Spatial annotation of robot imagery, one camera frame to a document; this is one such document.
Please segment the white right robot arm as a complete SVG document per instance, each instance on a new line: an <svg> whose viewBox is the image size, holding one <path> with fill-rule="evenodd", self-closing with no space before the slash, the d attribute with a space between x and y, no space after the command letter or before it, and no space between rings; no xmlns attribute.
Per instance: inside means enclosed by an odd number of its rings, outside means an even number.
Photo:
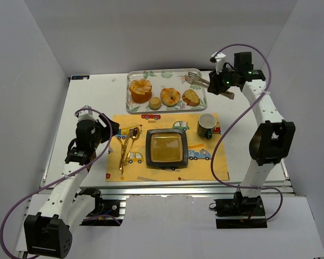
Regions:
<svg viewBox="0 0 324 259"><path fill-rule="evenodd" d="M286 121L276 109L269 95L271 81L261 70L254 69L251 52L235 53L234 65L217 65L209 79L208 92L216 95L228 94L230 87L238 87L256 119L257 129L249 142L251 163L237 188L243 199L256 199L271 170L288 155L295 124Z"/></svg>

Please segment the sliced bread piece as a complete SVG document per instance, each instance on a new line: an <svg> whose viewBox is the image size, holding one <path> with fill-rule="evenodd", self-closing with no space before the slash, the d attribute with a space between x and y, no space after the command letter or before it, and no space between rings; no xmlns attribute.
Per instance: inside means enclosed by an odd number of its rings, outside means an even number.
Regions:
<svg viewBox="0 0 324 259"><path fill-rule="evenodd" d="M200 99L193 89L186 90L182 95L182 99L188 106L196 107L200 104Z"/></svg>

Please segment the silver metal tongs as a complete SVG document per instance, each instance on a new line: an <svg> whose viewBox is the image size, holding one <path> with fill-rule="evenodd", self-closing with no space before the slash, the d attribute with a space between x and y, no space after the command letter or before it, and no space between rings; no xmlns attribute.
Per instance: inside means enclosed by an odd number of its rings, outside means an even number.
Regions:
<svg viewBox="0 0 324 259"><path fill-rule="evenodd" d="M185 79L186 79L186 82L189 84L195 84L195 85L205 87L205 88L208 88L210 85L209 81L203 79L195 72L188 72L187 75L185 76ZM233 100L234 96L235 96L235 94L230 91L220 93L220 95L222 95L230 100Z"/></svg>

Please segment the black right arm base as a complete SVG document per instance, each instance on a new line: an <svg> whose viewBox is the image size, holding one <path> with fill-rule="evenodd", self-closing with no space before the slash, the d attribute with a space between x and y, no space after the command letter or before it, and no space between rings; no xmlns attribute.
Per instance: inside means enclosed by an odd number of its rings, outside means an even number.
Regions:
<svg viewBox="0 0 324 259"><path fill-rule="evenodd" d="M244 197L237 191L231 199L216 199L208 208L215 212L218 229L267 228L266 213L260 196Z"/></svg>

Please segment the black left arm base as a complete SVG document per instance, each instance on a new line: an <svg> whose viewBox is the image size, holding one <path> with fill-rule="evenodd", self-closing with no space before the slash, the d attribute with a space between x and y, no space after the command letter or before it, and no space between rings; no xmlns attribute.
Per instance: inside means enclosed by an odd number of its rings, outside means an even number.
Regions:
<svg viewBox="0 0 324 259"><path fill-rule="evenodd" d="M95 188L82 189L75 194L75 199L81 195L88 195L95 199L94 210L86 216L86 218L94 217L94 219L84 220L81 226L120 226L123 221L119 219L120 200L103 199L100 190Z"/></svg>

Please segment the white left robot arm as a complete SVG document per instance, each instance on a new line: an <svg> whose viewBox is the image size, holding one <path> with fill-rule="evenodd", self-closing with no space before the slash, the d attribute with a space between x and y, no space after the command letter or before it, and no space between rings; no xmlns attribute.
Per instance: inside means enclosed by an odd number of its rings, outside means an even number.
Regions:
<svg viewBox="0 0 324 259"><path fill-rule="evenodd" d="M32 255L65 258L72 231L98 204L99 190L79 187L98 158L98 146L118 134L119 124L103 114L95 119L91 111L76 116L76 137L69 143L59 182L37 214L24 221L26 248Z"/></svg>

